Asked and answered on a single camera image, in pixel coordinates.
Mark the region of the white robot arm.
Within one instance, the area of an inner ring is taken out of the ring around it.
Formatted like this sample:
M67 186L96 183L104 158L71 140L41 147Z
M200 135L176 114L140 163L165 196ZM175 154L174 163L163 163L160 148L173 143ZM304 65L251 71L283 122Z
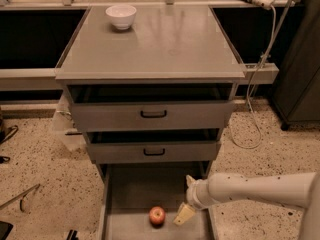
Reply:
M283 207L303 209L298 240L320 240L320 173L251 177L215 173L207 179L186 176L186 201L173 221L180 226L197 211L214 204L252 200Z

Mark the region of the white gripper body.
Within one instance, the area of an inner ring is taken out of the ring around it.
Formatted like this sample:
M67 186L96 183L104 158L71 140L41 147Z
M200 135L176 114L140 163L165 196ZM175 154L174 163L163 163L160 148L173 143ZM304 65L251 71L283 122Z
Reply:
M186 191L186 200L196 210L203 210L216 204L217 201L209 191L207 180L191 180Z

